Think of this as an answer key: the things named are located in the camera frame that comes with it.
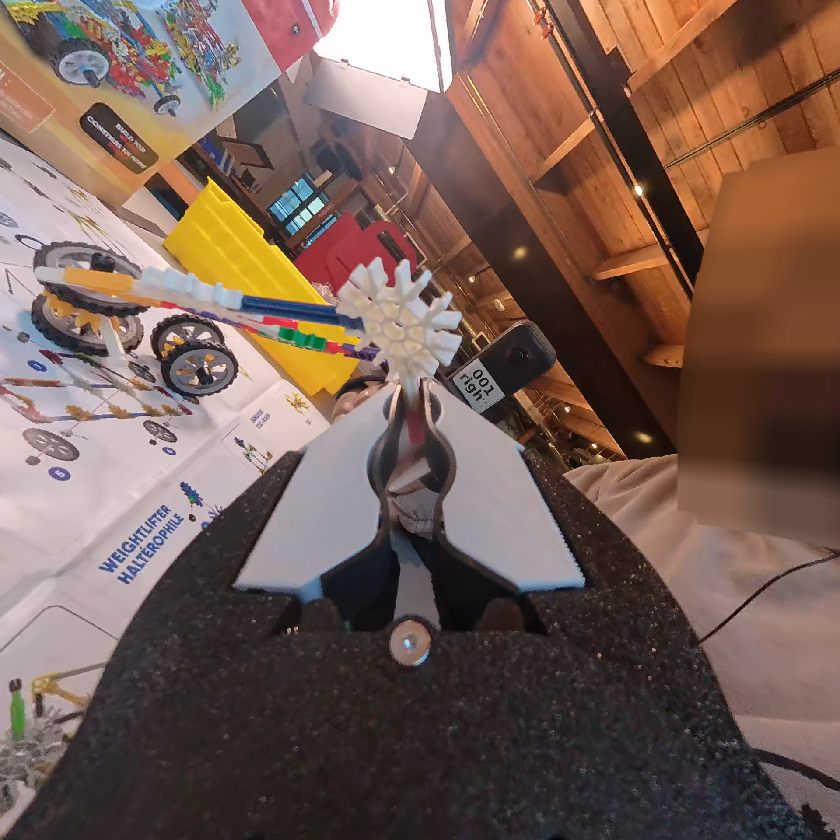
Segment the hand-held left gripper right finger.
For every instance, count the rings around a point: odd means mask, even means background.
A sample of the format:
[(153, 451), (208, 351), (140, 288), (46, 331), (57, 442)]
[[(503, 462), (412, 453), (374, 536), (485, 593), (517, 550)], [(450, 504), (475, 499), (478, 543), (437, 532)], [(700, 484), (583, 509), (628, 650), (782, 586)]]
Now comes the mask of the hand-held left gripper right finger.
[(434, 539), (511, 593), (585, 587), (523, 448), (443, 386), (422, 383)]

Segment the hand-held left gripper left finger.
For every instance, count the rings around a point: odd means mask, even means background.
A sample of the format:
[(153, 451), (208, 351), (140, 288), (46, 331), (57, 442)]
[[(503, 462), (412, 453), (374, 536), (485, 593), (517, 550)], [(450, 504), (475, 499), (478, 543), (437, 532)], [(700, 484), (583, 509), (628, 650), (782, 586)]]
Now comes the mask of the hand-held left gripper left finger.
[(302, 451), (235, 582), (298, 599), (375, 599), (392, 564), (381, 477), (401, 387), (384, 386)]

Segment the white snowflake connector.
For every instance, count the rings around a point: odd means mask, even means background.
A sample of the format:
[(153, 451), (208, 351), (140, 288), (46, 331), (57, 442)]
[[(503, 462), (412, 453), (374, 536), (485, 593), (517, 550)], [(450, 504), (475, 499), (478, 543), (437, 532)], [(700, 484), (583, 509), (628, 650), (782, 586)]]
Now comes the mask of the white snowflake connector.
[(173, 268), (145, 268), (135, 280), (133, 290), (142, 298), (157, 299), (177, 306), (218, 307), (239, 311), (244, 293), (230, 289), (222, 283), (205, 283), (193, 274)]
[(361, 320), (363, 341), (378, 349), (375, 360), (387, 364), (391, 380), (417, 384), (449, 366), (462, 342), (462, 313), (452, 308), (449, 291), (431, 302), (422, 294), (432, 282), (424, 270), (417, 278), (409, 262), (400, 262), (391, 275), (376, 257), (357, 265), (338, 292), (337, 312)]

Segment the person's right hand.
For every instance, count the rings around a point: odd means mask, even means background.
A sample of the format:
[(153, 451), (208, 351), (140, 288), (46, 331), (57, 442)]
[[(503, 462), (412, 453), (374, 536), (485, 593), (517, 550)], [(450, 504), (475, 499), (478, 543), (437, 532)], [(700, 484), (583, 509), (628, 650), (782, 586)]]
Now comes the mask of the person's right hand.
[(337, 392), (331, 414), (331, 423), (337, 423), (355, 408), (376, 395), (389, 382), (379, 376), (362, 375), (347, 381)]

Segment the toy wheel pair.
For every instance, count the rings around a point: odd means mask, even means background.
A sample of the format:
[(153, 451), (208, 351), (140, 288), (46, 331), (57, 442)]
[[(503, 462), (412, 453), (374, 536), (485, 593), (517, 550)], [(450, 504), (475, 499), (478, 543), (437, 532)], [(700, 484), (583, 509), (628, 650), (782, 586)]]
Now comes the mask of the toy wheel pair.
[[(62, 241), (43, 245), (34, 255), (33, 268), (79, 268), (118, 273), (138, 279), (142, 269), (124, 255), (87, 243)], [(31, 305), (31, 321), (39, 333), (60, 348), (86, 356), (108, 356), (102, 337), (105, 324), (114, 328), (122, 351), (140, 347), (144, 326), (140, 315), (147, 307), (85, 287), (42, 280), (41, 293)]]
[(190, 313), (160, 321), (150, 337), (165, 385), (181, 396), (213, 396), (238, 378), (236, 355), (215, 322)]

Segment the white printed instruction sheet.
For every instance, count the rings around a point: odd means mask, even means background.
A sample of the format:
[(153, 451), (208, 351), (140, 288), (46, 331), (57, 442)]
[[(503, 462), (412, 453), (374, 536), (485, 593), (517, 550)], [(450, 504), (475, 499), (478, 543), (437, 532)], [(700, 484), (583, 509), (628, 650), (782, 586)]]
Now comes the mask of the white printed instruction sheet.
[(124, 367), (88, 360), (35, 329), (43, 245), (101, 246), (139, 268), (165, 260), (91, 194), (2, 139), (1, 679), (2, 834), (79, 726), (74, 699), (47, 696), (47, 734), (13, 751), (10, 706), (35, 726), (31, 686), (87, 699), (131, 617), (176, 555), (252, 482), (329, 420), (236, 331), (221, 395), (165, 386), (141, 316)]

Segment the person's beige hoodie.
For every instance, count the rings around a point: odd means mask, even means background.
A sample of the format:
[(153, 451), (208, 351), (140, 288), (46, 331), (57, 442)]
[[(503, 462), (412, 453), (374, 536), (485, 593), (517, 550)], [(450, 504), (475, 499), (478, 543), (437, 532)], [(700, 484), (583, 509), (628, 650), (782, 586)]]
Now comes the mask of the person's beige hoodie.
[(676, 455), (565, 478), (666, 583), (787, 802), (815, 837), (838, 838), (838, 549), (697, 523), (678, 511)]

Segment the stack of yellow plastic bins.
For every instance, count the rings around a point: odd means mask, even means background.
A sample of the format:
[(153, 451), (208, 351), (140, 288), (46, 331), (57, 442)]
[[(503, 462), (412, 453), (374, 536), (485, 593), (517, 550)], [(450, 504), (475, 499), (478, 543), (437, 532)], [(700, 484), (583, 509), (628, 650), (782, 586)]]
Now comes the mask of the stack of yellow plastic bins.
[[(264, 230), (213, 180), (198, 194), (164, 240), (164, 247), (199, 280), (248, 296), (317, 303), (324, 300)], [(314, 396), (336, 395), (358, 361), (342, 353), (317, 353), (269, 340), (248, 328), (241, 332)]]

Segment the construction toy kit box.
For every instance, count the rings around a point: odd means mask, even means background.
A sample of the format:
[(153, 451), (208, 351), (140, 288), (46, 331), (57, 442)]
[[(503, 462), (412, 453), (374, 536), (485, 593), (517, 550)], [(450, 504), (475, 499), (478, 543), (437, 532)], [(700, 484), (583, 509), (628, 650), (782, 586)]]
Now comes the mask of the construction toy kit box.
[(123, 194), (333, 28), (331, 1), (3, 1), (2, 129)]

